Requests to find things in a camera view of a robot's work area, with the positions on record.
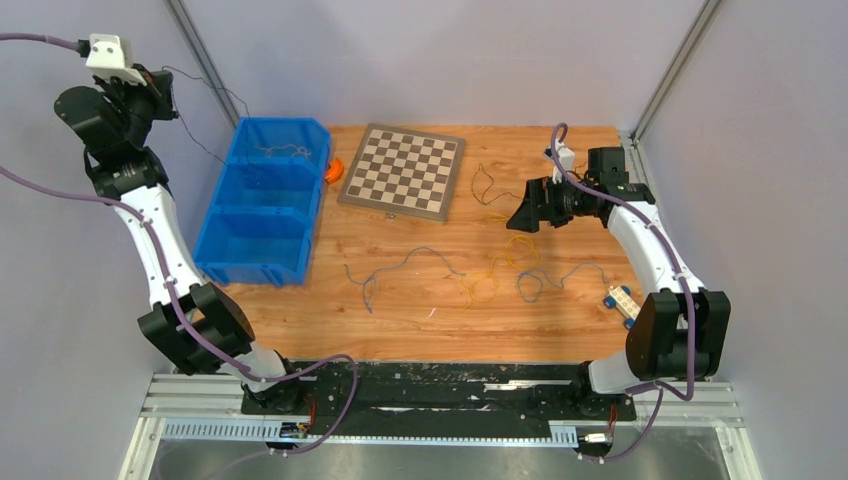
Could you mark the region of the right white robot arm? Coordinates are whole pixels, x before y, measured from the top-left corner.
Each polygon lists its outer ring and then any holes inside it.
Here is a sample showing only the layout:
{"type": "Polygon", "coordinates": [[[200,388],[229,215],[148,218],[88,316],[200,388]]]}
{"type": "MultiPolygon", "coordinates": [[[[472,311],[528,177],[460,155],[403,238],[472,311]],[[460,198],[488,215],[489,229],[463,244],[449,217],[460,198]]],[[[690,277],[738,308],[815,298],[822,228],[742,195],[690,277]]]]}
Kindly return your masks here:
{"type": "Polygon", "coordinates": [[[620,147],[589,152],[588,169],[577,177],[567,169],[574,153],[559,139],[545,150],[551,176],[528,182],[521,211],[528,228],[553,227],[577,217],[594,217],[626,253],[645,295],[622,351],[590,361],[586,380],[571,390],[571,403],[584,417],[596,417],[611,394],[636,394],[685,382],[674,395],[689,400],[694,384],[713,376],[720,365],[731,304],[694,275],[668,238],[656,199],[644,183],[633,183],[620,147]]]}

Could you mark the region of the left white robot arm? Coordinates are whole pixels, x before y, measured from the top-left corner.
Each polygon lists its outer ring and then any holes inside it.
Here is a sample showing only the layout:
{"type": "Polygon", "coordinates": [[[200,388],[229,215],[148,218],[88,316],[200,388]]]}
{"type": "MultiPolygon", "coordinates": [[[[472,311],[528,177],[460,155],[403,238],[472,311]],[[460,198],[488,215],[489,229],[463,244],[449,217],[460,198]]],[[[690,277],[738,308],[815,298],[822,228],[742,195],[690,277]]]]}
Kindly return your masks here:
{"type": "Polygon", "coordinates": [[[135,65],[129,74],[94,82],[62,92],[54,112],[84,145],[94,200],[113,208],[137,249],[150,305],[138,319],[142,335],[187,375],[231,375],[253,398],[282,414],[297,412],[305,386],[290,362],[257,342],[241,308],[194,266],[168,176],[146,145],[154,122],[179,116],[172,74],[135,65]]]}

